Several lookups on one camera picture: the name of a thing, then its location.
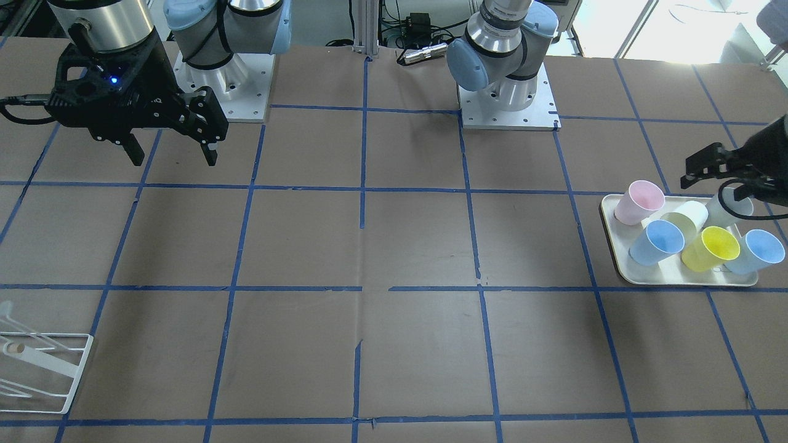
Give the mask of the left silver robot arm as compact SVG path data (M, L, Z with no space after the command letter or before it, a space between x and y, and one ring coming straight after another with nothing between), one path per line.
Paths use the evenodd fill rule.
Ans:
M484 1L464 34L447 49L448 68L467 92L531 83L557 35L559 18L535 1ZM734 198L786 205L786 117L777 118L735 150L715 142L686 159L686 189L701 180L735 184Z

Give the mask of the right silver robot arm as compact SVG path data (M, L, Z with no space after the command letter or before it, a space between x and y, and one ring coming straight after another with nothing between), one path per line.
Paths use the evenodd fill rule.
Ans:
M144 1L50 1L70 45L57 61L43 107L68 128L121 146L136 166L144 150L134 129L170 128L199 143L210 166L227 137L220 99L251 77L241 54L283 54L289 46L287 1L166 1L190 78L180 86Z

